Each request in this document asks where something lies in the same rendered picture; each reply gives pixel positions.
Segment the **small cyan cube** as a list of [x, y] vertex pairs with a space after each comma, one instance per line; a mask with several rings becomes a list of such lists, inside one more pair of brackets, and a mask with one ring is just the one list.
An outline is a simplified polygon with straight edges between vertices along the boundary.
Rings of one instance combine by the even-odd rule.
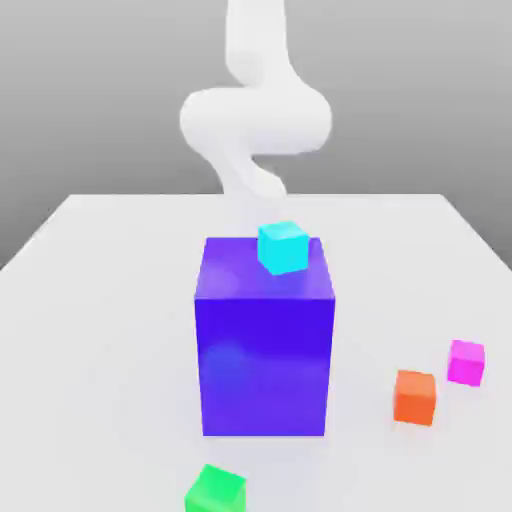
[[309, 235], [293, 221], [258, 228], [258, 261], [271, 275], [302, 271], [309, 264]]

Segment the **small orange cube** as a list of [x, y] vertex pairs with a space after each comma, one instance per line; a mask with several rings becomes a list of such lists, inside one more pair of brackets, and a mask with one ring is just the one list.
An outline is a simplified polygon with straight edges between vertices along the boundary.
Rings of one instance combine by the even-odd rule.
[[393, 419], [431, 426], [436, 408], [436, 382], [432, 374], [399, 370], [393, 395]]

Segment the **small magenta cube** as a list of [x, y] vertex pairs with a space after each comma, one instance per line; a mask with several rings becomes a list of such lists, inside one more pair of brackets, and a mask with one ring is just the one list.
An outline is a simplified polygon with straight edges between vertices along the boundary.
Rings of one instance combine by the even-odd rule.
[[482, 344], [453, 340], [450, 346], [447, 380], [479, 387], [485, 369], [485, 348]]

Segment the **small green cube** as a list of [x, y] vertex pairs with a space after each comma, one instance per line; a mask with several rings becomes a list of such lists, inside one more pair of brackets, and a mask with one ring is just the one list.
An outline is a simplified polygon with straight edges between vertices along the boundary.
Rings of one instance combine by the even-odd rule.
[[206, 464], [184, 505], [185, 512], [246, 512], [246, 479]]

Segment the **large purple box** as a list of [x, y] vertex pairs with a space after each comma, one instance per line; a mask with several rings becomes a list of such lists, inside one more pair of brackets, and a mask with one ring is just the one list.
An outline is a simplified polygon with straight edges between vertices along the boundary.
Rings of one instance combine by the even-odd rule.
[[279, 276], [253, 238], [207, 238], [194, 296], [206, 436], [319, 437], [325, 432], [335, 319], [322, 243]]

